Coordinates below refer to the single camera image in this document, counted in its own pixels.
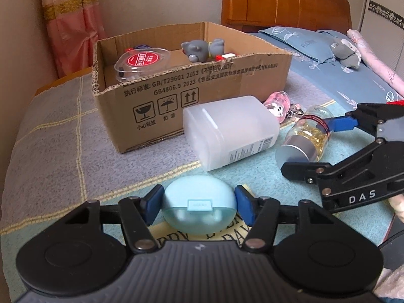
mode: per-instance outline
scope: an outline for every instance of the wooden headboard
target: wooden headboard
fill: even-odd
[[[347,0],[223,0],[221,23],[250,32],[275,25],[344,34],[352,28]]]

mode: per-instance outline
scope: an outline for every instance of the white plastic bottle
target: white plastic bottle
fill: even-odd
[[[183,110],[184,133],[202,168],[211,171],[274,145],[279,122],[253,96]]]

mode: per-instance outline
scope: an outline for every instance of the red round sticker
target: red round sticker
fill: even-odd
[[[154,64],[160,59],[160,56],[156,52],[139,52],[128,58],[129,66],[148,66]]]

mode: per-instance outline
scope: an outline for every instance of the open cardboard box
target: open cardboard box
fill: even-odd
[[[182,53],[182,42],[215,38],[237,56],[191,63]],[[114,64],[127,48],[142,44],[169,50],[168,70],[119,83]],[[264,101],[284,88],[291,60],[289,52],[221,25],[167,25],[98,41],[92,91],[108,135],[123,153],[180,134],[185,107],[248,95]]]

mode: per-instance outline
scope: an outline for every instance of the curtain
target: curtain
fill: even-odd
[[[42,0],[59,77],[92,66],[92,51],[105,37],[98,0]]]

